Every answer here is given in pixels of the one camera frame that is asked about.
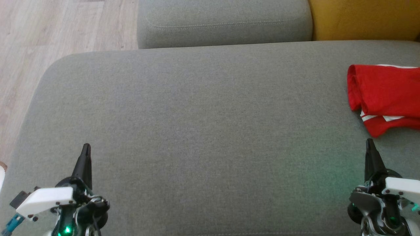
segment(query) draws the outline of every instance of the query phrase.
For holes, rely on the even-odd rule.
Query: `blue connector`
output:
[[[23,221],[25,217],[21,214],[16,214],[13,218],[7,223],[6,229],[1,232],[1,236],[10,236],[12,235],[13,230],[15,230]]]
[[[414,207],[411,209],[412,211],[416,211],[419,208],[419,205],[414,204]]]

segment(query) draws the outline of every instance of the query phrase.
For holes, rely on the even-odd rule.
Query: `yellow sofa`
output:
[[[309,0],[313,40],[416,40],[420,0]]]

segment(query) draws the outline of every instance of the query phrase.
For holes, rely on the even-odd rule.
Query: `white plastic part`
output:
[[[16,212],[23,216],[35,215],[56,207],[56,202],[68,205],[69,201],[74,201],[72,187],[38,189],[26,198]]]
[[[405,220],[407,221],[407,226],[410,229],[411,236],[420,236],[420,229],[418,225],[411,220],[408,220],[408,219],[405,219]]]
[[[52,233],[53,233],[53,231],[48,231],[48,232],[46,232],[46,233],[44,234],[44,236],[51,236],[51,235],[52,235]]]
[[[3,169],[2,166],[0,166],[0,192],[1,187],[3,186],[4,177],[6,176],[6,171]]]
[[[387,177],[385,179],[386,187],[382,191],[382,194],[399,195],[402,193],[401,197],[404,197],[416,204],[420,204],[420,181],[414,179],[406,178],[394,178]]]

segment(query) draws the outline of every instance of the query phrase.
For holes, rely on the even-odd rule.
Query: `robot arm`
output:
[[[110,204],[92,192],[92,162],[90,145],[85,144],[70,177],[60,181],[55,188],[36,187],[33,193],[20,192],[10,203],[16,209],[2,236],[10,236],[25,217],[50,210],[57,214],[57,223],[52,236],[85,236],[97,232],[108,220]]]
[[[420,181],[385,168],[372,139],[366,141],[365,184],[357,186],[347,209],[362,236],[420,236],[418,226],[400,215],[407,202],[420,203]]]

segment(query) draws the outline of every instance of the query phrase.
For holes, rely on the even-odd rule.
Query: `sofa cushion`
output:
[[[140,0],[139,48],[309,41],[307,0]]]
[[[0,195],[66,176],[92,145],[103,235],[353,236],[365,140],[347,101],[350,64],[420,66],[420,43],[294,42],[93,52],[43,76]],[[375,139],[388,168],[420,178],[420,132]],[[42,235],[43,213],[16,235]]]

